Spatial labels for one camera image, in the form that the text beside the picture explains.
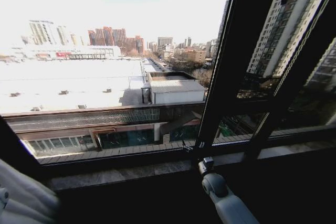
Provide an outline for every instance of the building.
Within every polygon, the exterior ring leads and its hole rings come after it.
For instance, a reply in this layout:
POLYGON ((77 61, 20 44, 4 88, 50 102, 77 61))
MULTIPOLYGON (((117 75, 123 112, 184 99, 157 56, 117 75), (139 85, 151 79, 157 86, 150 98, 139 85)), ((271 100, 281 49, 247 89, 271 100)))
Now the building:
POLYGON ((185 45, 185 47, 191 47, 191 38, 190 37, 188 37, 188 39, 184 40, 184 45, 185 45))
POLYGON ((106 46, 114 46, 112 27, 104 26, 103 31, 104 31, 105 45, 106 46))
POLYGON ((157 43, 156 42, 149 42, 148 48, 151 49, 153 52, 157 51, 157 43))
POLYGON ((185 72, 150 72, 148 81, 153 104, 202 102, 205 88, 185 72))
POLYGON ((141 36, 137 35, 135 37, 135 48, 138 51, 138 53, 143 54, 144 51, 144 41, 141 36))
POLYGON ((336 92, 336 37, 308 78, 306 87, 319 91, 336 92))
POLYGON ((206 51, 188 50, 185 51, 185 53, 187 54, 188 60, 205 62, 206 51))
POLYGON ((96 46, 105 46, 104 30, 96 28, 96 46))
POLYGON ((37 45, 61 44, 59 35, 53 22, 45 20, 30 20, 29 26, 33 33, 34 43, 37 45))
POLYGON ((90 39, 90 45, 97 45, 97 37, 95 31, 89 30, 89 39, 90 39))
POLYGON ((163 46, 166 44, 173 44, 173 37, 158 37, 157 38, 158 46, 163 46))
POLYGON ((67 45, 70 42, 69 34, 67 32, 67 28, 65 26, 58 26, 57 33, 59 36, 59 40, 62 45, 67 45))
POLYGON ((279 77, 321 0, 273 0, 247 72, 279 77))
POLYGON ((225 2, 223 16, 222 16, 222 21, 220 22, 219 31, 218 31, 218 37, 217 37, 217 43, 216 43, 216 46, 214 48, 213 57, 216 57, 216 55, 217 55, 219 42, 221 40, 221 34, 222 34, 222 31, 223 31, 223 28, 224 28, 224 22, 225 22, 226 12, 227 12, 227 9, 228 9, 228 6, 229 6, 229 1, 230 0, 226 0, 226 2, 225 2))
POLYGON ((120 48, 123 54, 126 53, 127 37, 125 29, 113 29, 112 35, 114 44, 120 48))

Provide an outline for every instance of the white wall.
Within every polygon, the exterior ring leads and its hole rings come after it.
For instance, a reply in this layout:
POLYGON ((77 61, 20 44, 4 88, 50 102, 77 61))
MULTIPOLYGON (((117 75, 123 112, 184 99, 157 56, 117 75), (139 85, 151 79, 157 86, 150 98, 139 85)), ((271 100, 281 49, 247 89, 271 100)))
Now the white wall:
POLYGON ((204 97, 204 91, 156 93, 154 95, 156 95, 155 101, 153 100, 155 104, 178 103, 178 102, 202 102, 204 97))

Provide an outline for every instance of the vent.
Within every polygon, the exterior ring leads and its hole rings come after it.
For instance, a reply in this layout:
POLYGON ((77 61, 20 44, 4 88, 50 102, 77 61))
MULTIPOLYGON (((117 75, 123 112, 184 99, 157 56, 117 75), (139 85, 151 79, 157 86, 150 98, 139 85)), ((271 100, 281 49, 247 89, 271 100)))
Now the vent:
POLYGON ((68 94, 69 91, 68 90, 62 90, 61 92, 59 92, 58 94, 68 94))
POLYGON ((77 107, 79 108, 79 109, 86 109, 86 105, 84 104, 84 105, 77 105, 77 107))
POLYGON ((39 107, 33 107, 30 111, 40 111, 39 107))
POLYGON ((16 92, 16 93, 11 93, 10 97, 18 97, 20 95, 20 93, 16 92))

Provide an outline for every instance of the sky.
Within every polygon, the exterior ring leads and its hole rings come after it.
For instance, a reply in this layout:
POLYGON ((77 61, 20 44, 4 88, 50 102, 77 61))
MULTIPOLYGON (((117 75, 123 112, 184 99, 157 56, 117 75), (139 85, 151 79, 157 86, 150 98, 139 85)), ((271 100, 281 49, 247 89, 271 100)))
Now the sky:
POLYGON ((191 37, 207 42, 218 35, 225 0, 0 0, 0 47, 21 43, 28 20, 49 20, 88 41, 88 30, 125 28, 145 41, 170 36, 175 43, 191 37))

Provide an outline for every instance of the flat roof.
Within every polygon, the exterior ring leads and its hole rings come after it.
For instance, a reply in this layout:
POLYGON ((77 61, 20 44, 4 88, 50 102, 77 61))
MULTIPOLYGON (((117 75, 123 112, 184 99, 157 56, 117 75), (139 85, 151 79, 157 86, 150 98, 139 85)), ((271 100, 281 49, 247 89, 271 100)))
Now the flat roof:
POLYGON ((152 81, 151 88, 154 93, 205 91, 205 88, 194 80, 152 81))

